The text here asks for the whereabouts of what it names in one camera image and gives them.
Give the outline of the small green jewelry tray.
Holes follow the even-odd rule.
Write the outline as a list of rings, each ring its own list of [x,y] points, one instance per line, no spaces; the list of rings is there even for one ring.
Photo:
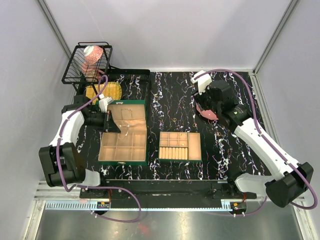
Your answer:
[[[165,132],[159,135],[158,158],[162,161],[201,162],[201,136],[197,132]]]

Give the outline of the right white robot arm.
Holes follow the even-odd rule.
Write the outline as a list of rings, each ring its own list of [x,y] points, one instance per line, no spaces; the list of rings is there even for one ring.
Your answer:
[[[237,173],[227,185],[230,197],[255,193],[284,208],[309,189],[313,167],[286,153],[255,121],[248,107],[236,101],[226,81],[198,82],[193,96],[200,111],[212,111],[220,124],[249,145],[270,172],[269,176]]]

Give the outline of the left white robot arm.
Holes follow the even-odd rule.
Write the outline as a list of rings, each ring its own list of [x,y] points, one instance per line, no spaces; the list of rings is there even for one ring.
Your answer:
[[[97,105],[85,95],[77,95],[73,103],[61,110],[59,129],[49,146],[40,148],[38,155],[46,183],[49,187],[90,187],[97,198],[108,193],[108,186],[101,175],[85,167],[85,161],[76,148],[81,127],[89,126],[102,132],[120,133],[108,105],[114,100],[110,96],[99,96]]]

